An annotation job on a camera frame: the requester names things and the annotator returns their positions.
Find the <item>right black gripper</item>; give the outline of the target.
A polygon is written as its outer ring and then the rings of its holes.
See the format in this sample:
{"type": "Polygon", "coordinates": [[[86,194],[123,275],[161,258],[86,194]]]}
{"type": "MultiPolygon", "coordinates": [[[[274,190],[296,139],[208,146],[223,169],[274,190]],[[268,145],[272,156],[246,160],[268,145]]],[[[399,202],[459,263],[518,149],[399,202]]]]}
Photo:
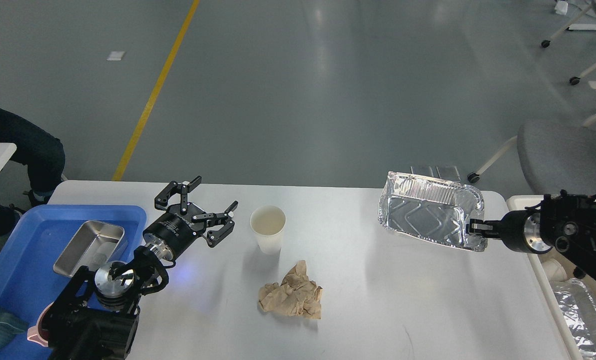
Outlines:
{"type": "Polygon", "coordinates": [[[513,210],[500,220],[469,220],[469,234],[484,239],[500,239],[506,248],[519,253],[544,253],[544,240],[540,235],[540,214],[513,210]]]}

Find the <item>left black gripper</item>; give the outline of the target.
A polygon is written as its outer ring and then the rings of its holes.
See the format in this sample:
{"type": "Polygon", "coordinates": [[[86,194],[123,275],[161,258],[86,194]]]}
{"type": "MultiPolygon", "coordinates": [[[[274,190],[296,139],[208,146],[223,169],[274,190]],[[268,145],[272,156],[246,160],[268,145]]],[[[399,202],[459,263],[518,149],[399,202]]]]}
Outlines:
{"type": "Polygon", "coordinates": [[[143,237],[145,247],[158,259],[174,262],[199,238],[204,238],[209,248],[215,248],[235,228],[233,212],[238,201],[223,212],[211,213],[189,201],[188,194],[201,183],[200,175],[188,183],[172,181],[155,196],[155,209],[165,212],[144,230],[143,237]],[[171,205],[173,196],[179,196],[179,202],[171,205]]]}

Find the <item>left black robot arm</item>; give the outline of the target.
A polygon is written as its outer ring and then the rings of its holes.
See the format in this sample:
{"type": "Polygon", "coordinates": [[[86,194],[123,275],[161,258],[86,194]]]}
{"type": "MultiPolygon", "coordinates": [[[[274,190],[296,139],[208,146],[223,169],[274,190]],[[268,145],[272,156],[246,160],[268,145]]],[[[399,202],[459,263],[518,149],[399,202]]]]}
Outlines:
{"type": "Polygon", "coordinates": [[[172,181],[154,198],[161,215],[143,231],[129,262],[109,261],[93,271],[83,265],[46,312],[39,335],[51,360],[124,360],[139,326],[142,297],[167,287],[168,269],[197,239],[215,248],[235,228],[234,201],[221,212],[207,212],[188,199],[202,182],[172,181]]]}

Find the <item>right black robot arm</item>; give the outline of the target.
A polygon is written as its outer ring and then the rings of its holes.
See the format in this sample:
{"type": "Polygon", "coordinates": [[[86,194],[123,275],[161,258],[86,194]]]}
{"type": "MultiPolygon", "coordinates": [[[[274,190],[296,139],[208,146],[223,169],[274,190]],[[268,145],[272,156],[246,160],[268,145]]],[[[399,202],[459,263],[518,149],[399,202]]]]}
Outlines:
{"type": "Polygon", "coordinates": [[[540,203],[511,210],[502,219],[471,219],[467,233],[499,239],[519,253],[557,251],[574,266],[576,278],[596,281],[596,193],[546,194],[540,203]]]}

